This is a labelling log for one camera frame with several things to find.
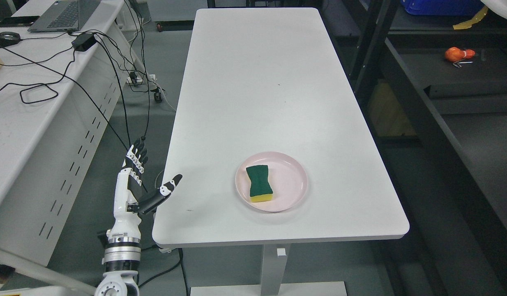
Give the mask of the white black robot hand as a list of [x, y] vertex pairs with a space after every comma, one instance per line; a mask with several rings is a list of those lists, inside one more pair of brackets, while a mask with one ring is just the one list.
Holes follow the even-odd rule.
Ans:
[[109, 243], [139, 242], [140, 215], [155, 211], [172, 195], [183, 178], [182, 174], [177, 174], [148, 195], [137, 197], [138, 193], [142, 193], [143, 166], [146, 162], [145, 142], [137, 139], [124, 156], [122, 168], [117, 175], [113, 210], [115, 223], [106, 233]]

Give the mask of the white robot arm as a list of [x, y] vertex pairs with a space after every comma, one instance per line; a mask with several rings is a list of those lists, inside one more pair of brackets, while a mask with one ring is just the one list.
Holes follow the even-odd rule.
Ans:
[[136, 283], [141, 262], [139, 238], [118, 237], [101, 240], [104, 247], [103, 279], [95, 296], [139, 296]]

